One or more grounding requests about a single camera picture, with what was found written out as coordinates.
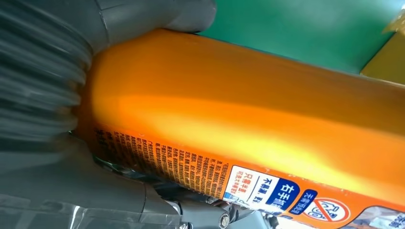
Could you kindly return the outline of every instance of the blue label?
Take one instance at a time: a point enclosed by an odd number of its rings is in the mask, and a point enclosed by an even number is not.
[[[312,189],[307,189],[302,193],[301,198],[297,201],[294,207],[289,211],[291,214],[299,215],[307,209],[307,207],[314,201],[318,192]]]
[[[279,215],[290,207],[298,194],[299,186],[296,183],[280,178],[266,204],[270,205],[273,215]]]

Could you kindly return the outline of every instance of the metal screw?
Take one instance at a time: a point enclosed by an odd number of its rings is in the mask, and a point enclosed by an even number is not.
[[[179,227],[179,229],[188,229],[188,228],[189,228],[188,223],[183,223],[183,224],[181,224],[180,227]]]
[[[219,228],[220,229],[225,229],[228,227],[229,225],[229,214],[225,213],[221,216],[221,218],[219,219]]]

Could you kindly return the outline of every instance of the yellow object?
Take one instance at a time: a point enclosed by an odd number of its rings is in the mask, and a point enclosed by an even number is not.
[[[405,84],[405,10],[386,29],[395,31],[392,38],[367,63],[362,74],[393,83]]]
[[[157,30],[100,54],[82,95],[76,134],[112,163],[322,229],[405,212],[402,87]]]

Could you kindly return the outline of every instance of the white label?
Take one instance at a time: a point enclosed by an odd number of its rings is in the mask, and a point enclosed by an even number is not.
[[[298,194],[299,187],[292,181],[233,166],[223,200],[269,214],[280,214]]]

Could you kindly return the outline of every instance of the orange can label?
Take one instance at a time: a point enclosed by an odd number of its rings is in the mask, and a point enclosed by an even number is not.
[[[391,211],[391,218],[374,214],[369,219],[369,226],[374,226],[369,228],[394,229],[389,225],[402,225],[396,221],[402,220],[404,206],[261,168],[248,163],[248,158],[225,158],[107,125],[97,124],[94,133],[93,141],[88,143],[100,159],[247,208],[321,229],[353,229],[358,228],[356,222],[364,218],[367,209],[378,205]],[[376,227],[378,223],[386,226]]]

